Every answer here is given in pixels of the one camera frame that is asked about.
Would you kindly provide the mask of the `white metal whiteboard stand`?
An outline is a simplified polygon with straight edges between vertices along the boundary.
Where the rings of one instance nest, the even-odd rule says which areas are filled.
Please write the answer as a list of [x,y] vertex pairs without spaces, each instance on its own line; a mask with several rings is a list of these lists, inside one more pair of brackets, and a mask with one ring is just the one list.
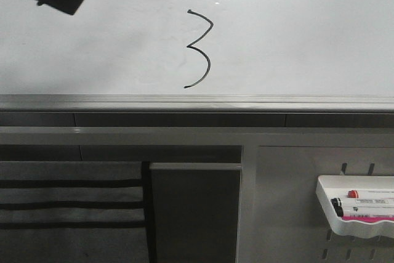
[[1,162],[149,162],[156,262],[253,262],[261,147],[393,149],[393,114],[1,113]]

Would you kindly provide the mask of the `red capped whiteboard marker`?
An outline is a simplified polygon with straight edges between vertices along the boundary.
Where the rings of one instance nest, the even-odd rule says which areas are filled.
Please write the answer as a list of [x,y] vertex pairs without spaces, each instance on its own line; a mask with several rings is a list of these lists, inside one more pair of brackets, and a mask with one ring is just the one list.
[[393,190],[349,190],[348,198],[357,199],[393,199]]

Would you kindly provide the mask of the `pink whiteboard marker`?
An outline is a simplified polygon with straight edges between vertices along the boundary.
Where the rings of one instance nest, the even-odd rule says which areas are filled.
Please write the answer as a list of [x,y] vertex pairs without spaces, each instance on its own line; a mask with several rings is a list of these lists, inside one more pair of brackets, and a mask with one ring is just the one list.
[[376,223],[380,221],[394,221],[393,217],[342,217],[343,221],[361,221],[366,223]]

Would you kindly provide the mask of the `grey fabric black striped organizer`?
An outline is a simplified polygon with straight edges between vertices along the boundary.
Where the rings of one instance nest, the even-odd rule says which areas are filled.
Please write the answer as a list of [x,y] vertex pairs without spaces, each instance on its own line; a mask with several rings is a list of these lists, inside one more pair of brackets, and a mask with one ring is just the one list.
[[156,260],[149,162],[1,162],[2,262]]

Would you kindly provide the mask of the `white pegboard panel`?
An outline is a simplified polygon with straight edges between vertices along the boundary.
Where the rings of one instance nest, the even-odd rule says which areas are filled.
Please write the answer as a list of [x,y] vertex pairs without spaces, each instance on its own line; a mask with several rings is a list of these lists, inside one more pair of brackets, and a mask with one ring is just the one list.
[[393,239],[336,235],[316,196],[320,175],[393,174],[392,148],[261,147],[253,262],[393,262]]

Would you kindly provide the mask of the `black capped marker upper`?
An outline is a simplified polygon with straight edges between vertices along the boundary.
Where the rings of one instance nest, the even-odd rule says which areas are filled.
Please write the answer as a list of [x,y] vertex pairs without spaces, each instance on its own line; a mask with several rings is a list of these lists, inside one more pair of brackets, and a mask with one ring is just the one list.
[[364,199],[364,198],[332,198],[333,206],[359,206],[392,208],[393,199]]

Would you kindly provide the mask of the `black capped marker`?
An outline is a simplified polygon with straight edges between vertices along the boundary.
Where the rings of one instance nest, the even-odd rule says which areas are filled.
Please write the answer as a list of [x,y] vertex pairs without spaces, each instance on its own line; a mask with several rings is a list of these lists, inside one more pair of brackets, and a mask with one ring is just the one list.
[[359,206],[392,208],[393,199],[364,199],[364,198],[332,198],[333,206]]
[[393,217],[393,208],[336,206],[334,210],[339,217]]

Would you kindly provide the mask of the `black capped marker lower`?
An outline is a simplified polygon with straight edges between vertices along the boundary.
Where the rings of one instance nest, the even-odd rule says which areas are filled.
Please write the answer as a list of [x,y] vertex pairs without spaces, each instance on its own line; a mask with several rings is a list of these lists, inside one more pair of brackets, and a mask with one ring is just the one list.
[[393,217],[393,208],[336,206],[334,210],[339,217]]

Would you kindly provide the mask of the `white marker tray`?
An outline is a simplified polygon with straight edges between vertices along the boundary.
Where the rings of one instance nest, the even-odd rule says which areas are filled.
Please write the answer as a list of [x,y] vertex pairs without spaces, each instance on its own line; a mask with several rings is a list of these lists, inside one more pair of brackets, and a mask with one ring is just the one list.
[[378,236],[393,238],[392,220],[377,222],[365,222],[360,220],[345,221],[336,214],[331,199],[345,196],[350,190],[392,191],[393,177],[345,175],[318,176],[315,193],[332,231],[340,236],[349,235],[363,239]]

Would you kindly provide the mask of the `white whiteboard with aluminium frame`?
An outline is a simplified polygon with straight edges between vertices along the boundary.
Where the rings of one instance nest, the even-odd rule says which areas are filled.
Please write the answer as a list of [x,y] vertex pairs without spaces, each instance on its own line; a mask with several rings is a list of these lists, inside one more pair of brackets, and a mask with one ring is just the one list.
[[393,0],[1,0],[3,110],[393,110]]

